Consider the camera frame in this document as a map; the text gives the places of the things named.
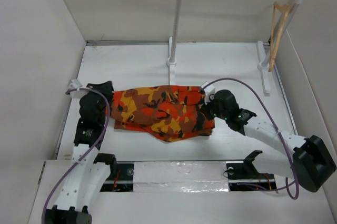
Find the orange camouflage trousers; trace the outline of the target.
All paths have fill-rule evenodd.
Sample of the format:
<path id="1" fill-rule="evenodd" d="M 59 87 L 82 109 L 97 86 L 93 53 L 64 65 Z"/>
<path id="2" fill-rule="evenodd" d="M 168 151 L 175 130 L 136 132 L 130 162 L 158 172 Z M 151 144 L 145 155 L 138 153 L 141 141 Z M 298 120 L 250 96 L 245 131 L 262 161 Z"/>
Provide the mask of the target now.
<path id="1" fill-rule="evenodd" d="M 215 127 L 202 111 L 199 86 L 159 85 L 116 91 L 111 115 L 115 129 L 146 132 L 165 142 L 208 137 Z"/>

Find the wooden clothes hanger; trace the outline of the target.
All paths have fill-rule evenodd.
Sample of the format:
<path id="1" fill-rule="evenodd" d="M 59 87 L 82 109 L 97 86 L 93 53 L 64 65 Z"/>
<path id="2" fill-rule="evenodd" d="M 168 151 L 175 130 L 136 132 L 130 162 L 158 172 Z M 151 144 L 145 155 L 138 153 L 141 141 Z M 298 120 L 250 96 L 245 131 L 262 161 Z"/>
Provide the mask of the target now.
<path id="1" fill-rule="evenodd" d="M 275 1 L 273 3 L 273 14 L 272 14 L 272 30 L 270 38 L 270 58 L 269 58 L 269 68 L 268 72 L 272 72 L 277 52 L 280 46 L 282 33 L 285 30 L 285 25 L 290 14 L 290 5 L 288 3 L 281 5 L 279 2 Z M 276 26 L 276 11 L 281 13 L 279 18 L 279 25 Z"/>

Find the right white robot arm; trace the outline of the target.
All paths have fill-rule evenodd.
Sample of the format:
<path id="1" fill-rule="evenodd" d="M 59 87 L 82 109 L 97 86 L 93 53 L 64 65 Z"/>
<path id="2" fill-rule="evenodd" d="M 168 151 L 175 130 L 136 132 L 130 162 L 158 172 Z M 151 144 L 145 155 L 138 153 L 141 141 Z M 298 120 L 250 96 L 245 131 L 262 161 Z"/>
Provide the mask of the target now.
<path id="1" fill-rule="evenodd" d="M 306 138 L 277 129 L 272 121 L 240 108 L 229 90 L 203 87 L 202 92 L 207 115 L 224 120 L 232 131 L 258 140 L 286 157 L 285 163 L 272 158 L 258 159 L 262 151 L 255 150 L 244 159 L 243 172 L 248 178 L 254 179 L 261 173 L 277 174 L 294 180 L 309 192 L 317 192 L 336 172 L 324 141 L 316 135 Z"/>

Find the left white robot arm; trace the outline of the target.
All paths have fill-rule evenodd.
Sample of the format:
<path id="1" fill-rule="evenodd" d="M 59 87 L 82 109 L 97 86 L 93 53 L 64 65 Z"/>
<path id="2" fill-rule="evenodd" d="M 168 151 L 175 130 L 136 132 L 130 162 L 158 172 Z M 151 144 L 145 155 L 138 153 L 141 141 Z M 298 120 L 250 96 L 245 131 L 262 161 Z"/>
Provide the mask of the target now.
<path id="1" fill-rule="evenodd" d="M 100 151 L 111 114 L 113 84 L 82 86 L 71 80 L 66 91 L 79 100 L 71 165 L 49 193 L 42 223 L 92 223 L 91 208 L 103 183 L 117 175 L 116 157 Z"/>

